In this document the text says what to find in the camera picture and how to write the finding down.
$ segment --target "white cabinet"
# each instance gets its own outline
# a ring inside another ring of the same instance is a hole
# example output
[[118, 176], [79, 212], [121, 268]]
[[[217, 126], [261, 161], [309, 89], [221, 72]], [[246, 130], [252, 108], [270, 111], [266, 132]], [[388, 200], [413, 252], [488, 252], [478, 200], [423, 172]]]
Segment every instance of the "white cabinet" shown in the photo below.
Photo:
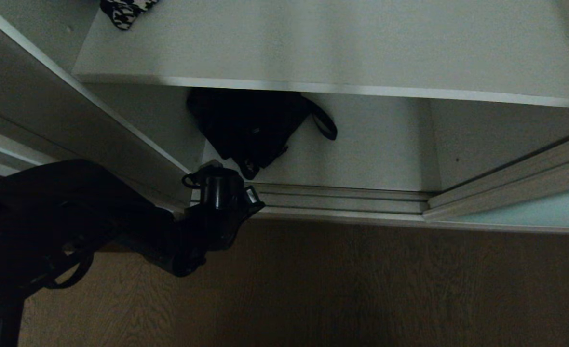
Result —
[[[258, 174], [263, 215], [453, 219], [502, 206], [457, 203], [569, 162], [534, 162], [569, 136], [569, 0], [163, 1], [130, 31], [97, 1], [0, 0], [0, 47], [0, 67], [42, 64], [39, 78], [1, 75], [18, 87], [0, 90], [0, 119], [178, 209], [191, 202], [178, 178], [220, 159], [185, 110], [192, 86], [306, 92], [335, 120], [337, 141], [307, 120]], [[36, 97], [21, 83], [48, 86], [48, 101], [20, 102], [31, 116], [7, 106]]]

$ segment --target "bag handle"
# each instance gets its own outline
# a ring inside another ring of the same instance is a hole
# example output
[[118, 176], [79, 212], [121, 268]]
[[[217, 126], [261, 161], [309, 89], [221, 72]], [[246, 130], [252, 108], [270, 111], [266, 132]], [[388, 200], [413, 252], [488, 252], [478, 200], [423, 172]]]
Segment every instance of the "bag handle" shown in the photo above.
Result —
[[329, 140], [334, 141], [338, 135], [338, 129], [334, 124], [334, 121], [332, 121], [328, 114], [313, 101], [306, 99], [306, 103], [308, 104], [308, 108], [311, 110], [312, 119], [315, 121], [315, 124], [321, 134]]

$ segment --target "black bag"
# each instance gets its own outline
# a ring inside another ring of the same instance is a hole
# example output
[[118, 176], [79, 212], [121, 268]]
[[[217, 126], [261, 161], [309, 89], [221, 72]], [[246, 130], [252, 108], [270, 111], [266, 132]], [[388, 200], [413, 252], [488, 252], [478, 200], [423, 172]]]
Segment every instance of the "black bag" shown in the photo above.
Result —
[[287, 140], [309, 114], [321, 133], [335, 140], [329, 116], [297, 92], [193, 88], [186, 102], [199, 130], [248, 180], [287, 150]]

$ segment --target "black and white fabric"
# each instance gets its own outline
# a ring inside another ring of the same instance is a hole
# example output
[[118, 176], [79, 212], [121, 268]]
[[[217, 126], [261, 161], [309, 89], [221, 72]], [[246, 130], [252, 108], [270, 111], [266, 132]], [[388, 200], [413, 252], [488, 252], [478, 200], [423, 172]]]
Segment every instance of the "black and white fabric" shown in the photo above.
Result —
[[100, 8], [108, 15], [113, 25], [128, 30], [139, 14], [147, 12], [159, 0], [101, 0]]

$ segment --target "black object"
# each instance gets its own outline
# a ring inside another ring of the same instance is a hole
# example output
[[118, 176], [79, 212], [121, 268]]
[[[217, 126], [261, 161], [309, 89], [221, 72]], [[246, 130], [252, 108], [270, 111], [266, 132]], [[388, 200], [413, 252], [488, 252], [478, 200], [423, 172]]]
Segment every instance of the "black object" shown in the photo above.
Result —
[[[207, 251], [229, 248], [265, 204], [242, 178], [212, 164], [186, 178], [201, 202], [185, 217], [154, 206], [103, 167], [69, 160], [0, 179], [0, 346], [15, 346], [23, 301], [42, 287], [68, 288], [111, 241], [182, 277]], [[80, 264], [70, 279], [55, 279]]]
[[117, 29], [128, 30], [141, 13], [152, 8], [159, 0], [100, 0], [100, 9], [106, 13]]
[[287, 150], [309, 114], [326, 138], [338, 134], [324, 110], [297, 92], [193, 88], [186, 105], [218, 154], [233, 158], [249, 180]]

